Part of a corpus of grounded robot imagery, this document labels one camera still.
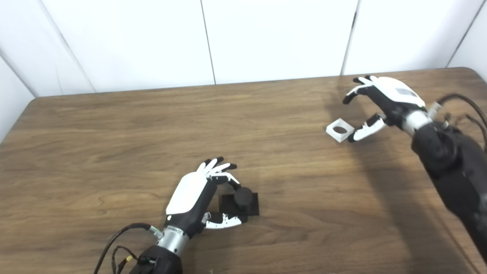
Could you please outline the white and black right hand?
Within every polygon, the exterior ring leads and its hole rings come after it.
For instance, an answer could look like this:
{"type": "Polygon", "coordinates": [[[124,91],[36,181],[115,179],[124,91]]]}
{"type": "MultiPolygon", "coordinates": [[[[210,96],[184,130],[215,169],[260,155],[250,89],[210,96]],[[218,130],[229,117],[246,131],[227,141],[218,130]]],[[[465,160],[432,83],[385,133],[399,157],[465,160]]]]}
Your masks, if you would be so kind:
{"type": "Polygon", "coordinates": [[[387,126],[395,126],[414,137],[417,130],[431,123],[424,100],[402,81],[385,76],[362,76],[353,81],[359,85],[346,94],[343,104],[348,105],[358,95],[367,96],[382,113],[366,120],[348,136],[348,142],[358,142],[387,126]]]}

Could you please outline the white and black left hand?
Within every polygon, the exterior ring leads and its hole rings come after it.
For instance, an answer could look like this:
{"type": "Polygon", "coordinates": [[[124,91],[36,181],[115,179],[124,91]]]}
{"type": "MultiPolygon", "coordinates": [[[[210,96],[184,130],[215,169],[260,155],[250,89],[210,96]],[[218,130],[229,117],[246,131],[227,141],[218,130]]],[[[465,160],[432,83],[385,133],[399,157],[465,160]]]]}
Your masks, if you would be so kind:
{"type": "Polygon", "coordinates": [[[230,173],[233,163],[224,163],[222,156],[206,159],[198,168],[184,175],[178,183],[166,208],[164,227],[172,226],[183,231],[189,239],[204,229],[225,229],[248,222],[244,215],[211,213],[207,210],[218,185],[227,183],[237,190],[240,182],[230,173]]]}

